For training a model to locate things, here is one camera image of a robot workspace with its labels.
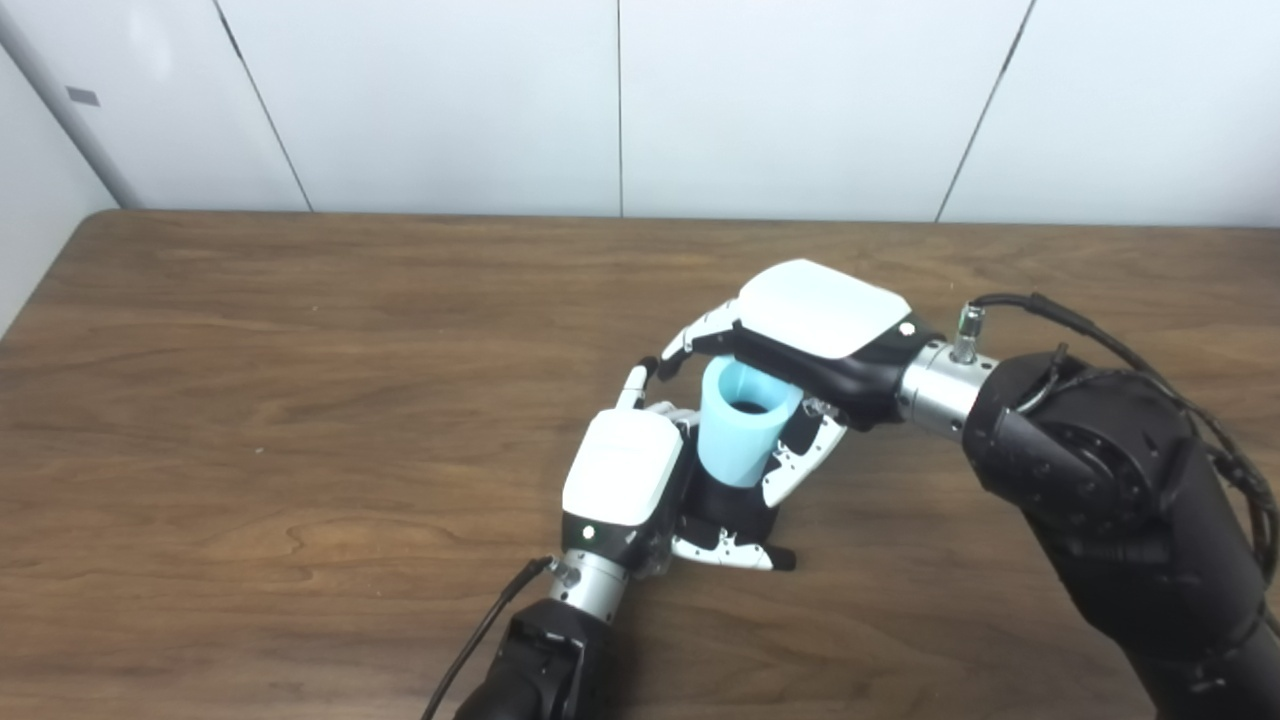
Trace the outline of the black and white right hand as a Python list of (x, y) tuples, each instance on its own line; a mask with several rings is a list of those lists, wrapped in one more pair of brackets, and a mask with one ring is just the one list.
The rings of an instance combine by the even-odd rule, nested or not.
[(942, 334), (888, 290), (806, 259), (754, 275), (726, 304), (682, 328), (663, 348), (657, 375), (668, 380), (694, 354), (731, 355), (817, 401), (805, 452), (783, 445), (763, 480), (765, 505), (787, 498), (847, 429), (867, 432), (905, 420), (906, 369)]

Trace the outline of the black and white left hand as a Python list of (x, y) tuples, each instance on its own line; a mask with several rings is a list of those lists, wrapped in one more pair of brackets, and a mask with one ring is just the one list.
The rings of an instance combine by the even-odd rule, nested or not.
[(589, 423), (562, 492), (563, 548), (637, 578), (671, 559), (792, 571), (795, 553), (769, 543), (778, 509), (762, 483), (803, 392), (723, 356), (704, 370), (698, 407), (648, 404), (657, 368), (641, 359)]

